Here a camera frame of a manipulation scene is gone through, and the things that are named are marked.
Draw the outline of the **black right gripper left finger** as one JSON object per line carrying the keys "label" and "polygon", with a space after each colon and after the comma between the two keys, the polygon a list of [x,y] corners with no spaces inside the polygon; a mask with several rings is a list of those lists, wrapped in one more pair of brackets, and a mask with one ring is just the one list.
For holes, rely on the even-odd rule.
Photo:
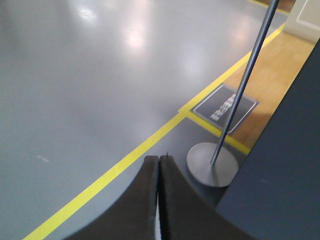
{"label": "black right gripper left finger", "polygon": [[123,194],[100,216],[67,240],[154,240],[159,157],[144,158]]}

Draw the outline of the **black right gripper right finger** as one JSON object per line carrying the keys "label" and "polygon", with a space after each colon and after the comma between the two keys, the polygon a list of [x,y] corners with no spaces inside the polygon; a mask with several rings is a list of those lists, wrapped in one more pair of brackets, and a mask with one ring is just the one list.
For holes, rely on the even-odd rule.
{"label": "black right gripper right finger", "polygon": [[174,158],[159,159],[158,200],[163,240],[251,240],[206,204],[185,179]]}

